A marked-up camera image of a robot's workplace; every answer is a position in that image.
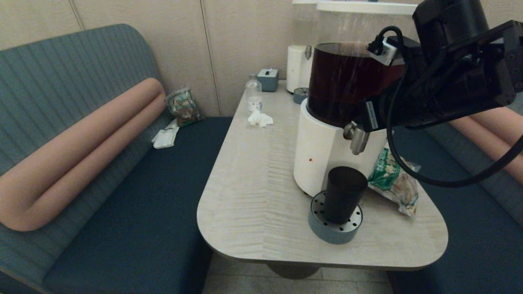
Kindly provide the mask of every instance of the gray tissue box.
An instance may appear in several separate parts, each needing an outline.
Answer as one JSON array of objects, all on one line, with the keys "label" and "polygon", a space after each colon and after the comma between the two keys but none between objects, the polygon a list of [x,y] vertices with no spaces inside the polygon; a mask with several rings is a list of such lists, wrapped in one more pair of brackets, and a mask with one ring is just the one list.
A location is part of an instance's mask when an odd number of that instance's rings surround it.
[{"label": "gray tissue box", "polygon": [[258,74],[263,92],[275,92],[278,88],[278,70],[263,69]]}]

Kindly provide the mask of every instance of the green snack bag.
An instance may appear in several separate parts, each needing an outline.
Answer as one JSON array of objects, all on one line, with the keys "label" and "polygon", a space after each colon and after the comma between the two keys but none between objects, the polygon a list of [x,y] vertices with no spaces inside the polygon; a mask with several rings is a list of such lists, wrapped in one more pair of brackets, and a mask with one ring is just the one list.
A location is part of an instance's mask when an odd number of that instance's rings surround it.
[{"label": "green snack bag", "polygon": [[185,127],[203,119],[191,91],[185,87],[165,97],[169,112],[178,119],[178,126]]},{"label": "green snack bag", "polygon": [[[419,166],[407,162],[415,171]],[[399,211],[412,217],[418,203],[417,181],[396,162],[387,143],[381,151],[374,171],[369,178],[369,187],[385,198],[400,205]]]}]

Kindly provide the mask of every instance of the table pedestal base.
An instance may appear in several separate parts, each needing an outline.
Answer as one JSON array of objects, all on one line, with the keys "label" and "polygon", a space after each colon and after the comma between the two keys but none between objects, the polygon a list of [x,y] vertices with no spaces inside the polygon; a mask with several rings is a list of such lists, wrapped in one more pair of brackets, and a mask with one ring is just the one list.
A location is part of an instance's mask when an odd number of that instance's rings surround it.
[{"label": "table pedestal base", "polygon": [[270,269],[276,274],[293,280],[305,279],[317,272],[320,268],[313,266],[297,266],[297,265],[280,265],[268,264]]}]

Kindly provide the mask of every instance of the floor tile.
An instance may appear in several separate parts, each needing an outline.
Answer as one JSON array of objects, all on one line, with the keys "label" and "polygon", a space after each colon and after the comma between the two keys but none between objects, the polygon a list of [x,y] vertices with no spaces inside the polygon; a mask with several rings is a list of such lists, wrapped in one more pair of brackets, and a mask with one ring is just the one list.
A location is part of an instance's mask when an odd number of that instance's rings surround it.
[{"label": "floor tile", "polygon": [[324,280],[389,282],[387,273],[384,270],[323,267],[322,272]]},{"label": "floor tile", "polygon": [[358,294],[355,282],[209,274],[202,294]]},{"label": "floor tile", "polygon": [[359,294],[394,294],[389,283],[358,282]]},{"label": "floor tile", "polygon": [[[222,275],[280,277],[265,264],[236,262],[222,257],[216,253],[212,255],[209,273]],[[318,270],[314,275],[308,277],[307,279],[321,280],[321,270]]]}]

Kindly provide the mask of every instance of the black cup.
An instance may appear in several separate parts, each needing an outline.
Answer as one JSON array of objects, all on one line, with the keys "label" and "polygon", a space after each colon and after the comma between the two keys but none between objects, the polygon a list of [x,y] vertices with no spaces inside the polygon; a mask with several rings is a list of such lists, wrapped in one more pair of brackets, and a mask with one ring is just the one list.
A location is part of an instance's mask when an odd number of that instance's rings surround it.
[{"label": "black cup", "polygon": [[367,188],[367,177],[358,170],[338,166],[328,173],[325,217],[336,224],[346,223]]}]

